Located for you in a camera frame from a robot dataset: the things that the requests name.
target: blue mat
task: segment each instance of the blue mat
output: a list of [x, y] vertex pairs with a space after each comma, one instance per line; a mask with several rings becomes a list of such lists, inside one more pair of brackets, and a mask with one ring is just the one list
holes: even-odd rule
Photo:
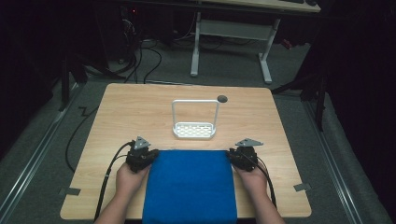
[[236, 223], [233, 171], [225, 151], [163, 150], [152, 164], [143, 223]]

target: dark wall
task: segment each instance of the dark wall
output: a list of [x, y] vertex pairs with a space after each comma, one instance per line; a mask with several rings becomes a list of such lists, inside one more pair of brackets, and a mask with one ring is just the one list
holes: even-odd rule
[[[320, 12], [316, 16], [327, 16], [332, 9], [335, 0], [318, 0]], [[286, 17], [281, 20], [279, 29], [276, 33], [276, 43], [283, 39], [288, 40], [293, 46], [312, 44], [321, 25], [320, 20]]]
[[297, 78], [326, 70], [346, 137], [396, 221], [396, 1], [337, 1], [332, 13], [350, 20], [321, 28]]
[[[102, 12], [101, 9], [102, 5], [99, 5], [98, 11]], [[109, 14], [113, 14], [113, 9], [114, 7], [108, 7]], [[62, 28], [59, 33], [64, 42], [64, 50], [108, 67], [103, 38], [111, 31], [107, 30], [104, 34], [101, 32], [100, 25], [103, 24], [98, 22], [95, 5], [91, 1], [60, 1], [54, 4], [53, 11], [56, 13], [54, 19]]]
[[51, 97], [62, 53], [52, 12], [44, 5], [0, 6], [0, 154]]

